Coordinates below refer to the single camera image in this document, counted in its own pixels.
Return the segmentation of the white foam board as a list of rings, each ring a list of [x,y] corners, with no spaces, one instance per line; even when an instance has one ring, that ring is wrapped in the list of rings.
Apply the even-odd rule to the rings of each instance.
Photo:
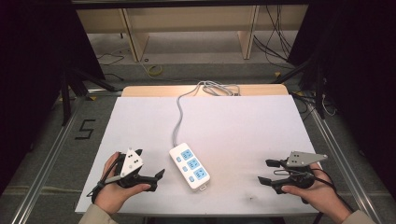
[[[211,178],[193,191],[169,151],[186,143]],[[313,208],[289,194],[278,195],[258,177],[274,178],[265,161],[292,151],[314,150],[289,95],[121,97],[115,103],[77,212],[91,203],[107,159],[116,151],[143,149],[141,175],[163,178],[154,192],[129,199],[122,212],[155,217],[291,216]]]

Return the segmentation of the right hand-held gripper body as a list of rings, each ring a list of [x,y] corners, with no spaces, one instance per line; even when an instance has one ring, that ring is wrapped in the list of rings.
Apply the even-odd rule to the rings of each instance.
[[[279,186],[275,186],[273,189],[277,194],[282,194],[283,190],[281,188],[285,185],[296,186],[300,189],[310,188],[314,184],[313,171],[310,165],[327,159],[328,156],[325,154],[292,151],[285,159],[287,167],[282,167],[289,176],[286,179],[275,180],[279,183]]]

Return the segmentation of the black curtain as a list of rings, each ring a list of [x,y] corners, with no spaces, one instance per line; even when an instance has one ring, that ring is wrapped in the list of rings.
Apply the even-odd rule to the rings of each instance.
[[[396,0],[312,0],[289,62],[308,60],[342,7],[320,56],[326,91],[396,200]]]
[[[104,77],[72,0],[0,0],[0,196],[69,67]]]

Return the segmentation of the person's right hand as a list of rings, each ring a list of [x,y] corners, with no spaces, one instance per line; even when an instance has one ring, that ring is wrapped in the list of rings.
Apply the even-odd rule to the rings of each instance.
[[[328,185],[316,181],[308,189],[300,189],[295,186],[283,186],[284,192],[303,198],[319,212],[329,217],[335,224],[342,224],[350,215],[351,211]]]

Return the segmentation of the beige wooden desk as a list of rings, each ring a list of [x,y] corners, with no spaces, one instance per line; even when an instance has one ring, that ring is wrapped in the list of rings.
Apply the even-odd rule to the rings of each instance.
[[[79,9],[78,17],[88,34],[125,34],[134,60],[139,62],[151,33],[236,31],[242,57],[247,60],[255,31],[268,31],[276,17],[281,28],[298,30],[306,5],[239,7],[157,7]]]

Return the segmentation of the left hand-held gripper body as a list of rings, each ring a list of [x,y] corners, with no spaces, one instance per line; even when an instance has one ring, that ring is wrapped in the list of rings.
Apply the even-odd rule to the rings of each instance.
[[[139,184],[149,184],[148,191],[155,191],[158,181],[148,181],[147,176],[140,175],[139,171],[142,166],[143,160],[135,153],[135,150],[129,148],[126,153],[121,153],[115,170],[115,176],[120,179],[116,183],[125,189]]]

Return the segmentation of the white power strip blue sockets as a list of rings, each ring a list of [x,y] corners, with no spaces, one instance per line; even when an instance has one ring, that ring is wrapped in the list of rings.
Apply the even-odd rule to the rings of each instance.
[[[211,176],[186,143],[172,148],[169,155],[191,190],[206,189]]]

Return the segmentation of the person's left hand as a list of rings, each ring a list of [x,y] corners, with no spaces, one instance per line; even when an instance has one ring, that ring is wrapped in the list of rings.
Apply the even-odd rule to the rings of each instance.
[[[105,185],[97,194],[94,204],[109,215],[116,214],[132,196],[150,188],[149,184],[139,184],[132,188],[122,188],[117,183]]]

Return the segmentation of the aluminium rail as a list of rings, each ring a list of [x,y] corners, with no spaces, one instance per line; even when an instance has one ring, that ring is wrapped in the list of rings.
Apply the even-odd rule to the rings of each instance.
[[[35,175],[33,183],[29,187],[13,187],[9,190],[15,195],[22,195],[22,201],[12,218],[11,224],[25,224],[33,211],[36,201],[40,195],[41,190],[44,188],[47,179],[49,178],[51,169],[57,161],[60,152],[63,149],[67,136],[69,135],[75,121],[76,116],[85,101],[84,97],[77,97],[71,104],[72,114],[69,120],[63,125],[54,140],[46,159],[40,166],[39,171]]]
[[[312,110],[310,115],[317,124],[321,135],[324,137],[328,149],[332,154],[332,158],[334,159],[335,163],[338,166],[338,169],[340,170],[340,173],[346,181],[346,184],[357,206],[359,207],[359,209],[364,211],[370,218],[372,218],[373,220],[377,220],[377,214],[373,208],[370,197],[366,193],[355,173],[353,172],[351,165],[347,161],[347,157],[342,152],[342,149],[336,141],[326,120],[321,118],[317,110],[312,105],[309,105],[308,108]]]

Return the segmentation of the black metal stand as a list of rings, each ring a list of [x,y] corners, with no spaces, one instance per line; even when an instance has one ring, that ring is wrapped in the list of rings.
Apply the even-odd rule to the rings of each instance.
[[[83,83],[84,80],[89,80],[93,84],[96,84],[97,86],[102,87],[107,91],[121,91],[121,89],[111,86],[103,80],[94,77],[80,69],[77,69],[75,67],[66,67],[61,74],[61,94],[64,111],[63,125],[65,125],[70,120],[72,115],[69,88],[71,88],[76,96],[85,97],[88,94],[88,89]]]
[[[318,59],[311,57],[306,62],[301,63],[297,67],[293,68],[286,75],[277,77],[273,84],[281,84],[292,77],[301,74],[302,77],[299,82],[301,90],[308,90],[313,88],[315,90],[315,109],[319,116],[324,119],[324,106],[322,105],[322,94],[324,93],[324,76],[320,68]]]

